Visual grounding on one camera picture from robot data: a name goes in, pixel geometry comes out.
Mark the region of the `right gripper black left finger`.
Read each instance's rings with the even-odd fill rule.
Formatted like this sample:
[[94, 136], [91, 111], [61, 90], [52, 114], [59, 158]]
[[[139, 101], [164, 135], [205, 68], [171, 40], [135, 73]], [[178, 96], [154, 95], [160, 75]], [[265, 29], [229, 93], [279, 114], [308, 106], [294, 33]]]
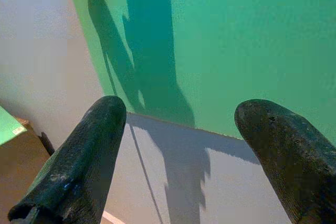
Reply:
[[100, 223], [126, 119], [121, 98], [99, 98], [9, 210], [8, 220]]

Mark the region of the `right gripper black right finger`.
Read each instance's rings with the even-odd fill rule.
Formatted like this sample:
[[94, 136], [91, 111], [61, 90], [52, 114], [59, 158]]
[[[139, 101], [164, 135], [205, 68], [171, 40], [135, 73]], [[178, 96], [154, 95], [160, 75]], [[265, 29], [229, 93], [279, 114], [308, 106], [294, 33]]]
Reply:
[[307, 119], [269, 100], [240, 103], [235, 124], [292, 223], [335, 223], [335, 146]]

